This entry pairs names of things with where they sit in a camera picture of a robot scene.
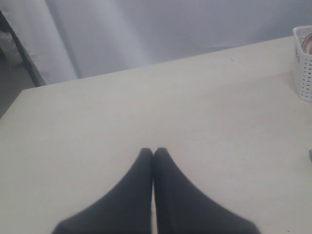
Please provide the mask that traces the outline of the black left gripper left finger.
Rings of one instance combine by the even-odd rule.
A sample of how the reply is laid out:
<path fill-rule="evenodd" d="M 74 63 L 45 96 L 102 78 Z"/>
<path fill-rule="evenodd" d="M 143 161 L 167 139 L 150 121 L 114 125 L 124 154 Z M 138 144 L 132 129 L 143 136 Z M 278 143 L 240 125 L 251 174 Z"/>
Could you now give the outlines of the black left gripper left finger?
<path fill-rule="evenodd" d="M 61 221 L 55 234 L 150 234 L 153 153 L 140 150 L 135 162 L 105 196 Z"/>

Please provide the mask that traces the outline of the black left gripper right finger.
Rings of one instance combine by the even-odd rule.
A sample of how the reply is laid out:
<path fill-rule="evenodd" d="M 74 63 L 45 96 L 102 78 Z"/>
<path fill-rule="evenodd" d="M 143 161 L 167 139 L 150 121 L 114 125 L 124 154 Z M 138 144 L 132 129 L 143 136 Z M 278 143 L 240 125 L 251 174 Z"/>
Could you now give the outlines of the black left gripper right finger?
<path fill-rule="evenodd" d="M 200 191 L 165 148 L 153 162 L 157 229 L 160 234 L 258 234 L 251 221 L 223 208 Z"/>

